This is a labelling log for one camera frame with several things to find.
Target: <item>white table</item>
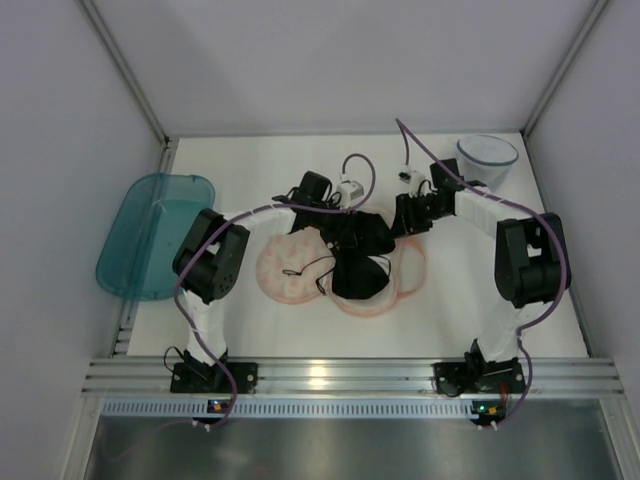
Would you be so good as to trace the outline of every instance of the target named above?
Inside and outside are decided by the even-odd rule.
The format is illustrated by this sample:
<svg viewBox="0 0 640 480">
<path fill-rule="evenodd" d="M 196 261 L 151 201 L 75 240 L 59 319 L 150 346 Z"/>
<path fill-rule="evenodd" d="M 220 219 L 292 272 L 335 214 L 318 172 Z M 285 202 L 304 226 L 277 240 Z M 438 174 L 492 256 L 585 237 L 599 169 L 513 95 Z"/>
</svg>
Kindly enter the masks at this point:
<svg viewBox="0 0 640 480">
<path fill-rule="evenodd" d="M 539 211 L 542 203 L 519 134 L 499 135 L 520 152 L 497 192 Z M 451 158 L 460 135 L 421 135 L 440 158 Z M 216 189 L 215 209 L 254 209 L 298 185 L 307 170 L 336 183 L 343 159 L 362 152 L 375 163 L 378 185 L 373 205 L 395 210 L 404 184 L 404 147 L 397 135 L 223 137 L 181 139 L 172 173 L 208 178 Z M 411 164 L 428 175 L 431 161 L 415 146 Z M 358 160 L 349 174 L 368 185 L 370 174 Z M 232 356 L 247 357 L 459 357 L 483 329 L 483 315 L 498 299 L 493 282 L 495 245 L 464 220 L 439 220 L 421 241 L 427 252 L 427 280 L 420 292 L 374 318 L 351 317 L 328 298 L 301 306 L 266 297 L 255 279 L 235 288 L 225 324 Z M 162 355 L 170 345 L 184 348 L 187 323 L 172 300 L 138 306 L 129 355 Z M 587 356 L 568 295 L 542 325 L 525 334 L 534 357 Z"/>
</svg>

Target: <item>white wall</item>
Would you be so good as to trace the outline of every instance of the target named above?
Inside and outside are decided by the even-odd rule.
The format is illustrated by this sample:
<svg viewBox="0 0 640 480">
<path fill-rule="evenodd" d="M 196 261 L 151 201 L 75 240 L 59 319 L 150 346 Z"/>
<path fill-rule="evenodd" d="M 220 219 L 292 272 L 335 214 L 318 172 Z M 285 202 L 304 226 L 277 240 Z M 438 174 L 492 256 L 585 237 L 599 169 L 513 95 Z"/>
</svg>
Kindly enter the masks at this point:
<svg viewBox="0 0 640 480">
<path fill-rule="evenodd" d="M 640 420 L 640 2 L 617 0 L 530 147 L 567 230 L 597 352 L 612 355 Z"/>
<path fill-rule="evenodd" d="M 170 134 L 520 129 L 592 0 L 95 0 Z"/>
<path fill-rule="evenodd" d="M 0 477 L 55 478 L 118 302 L 94 268 L 152 137 L 71 0 L 0 2 Z"/>
</svg>

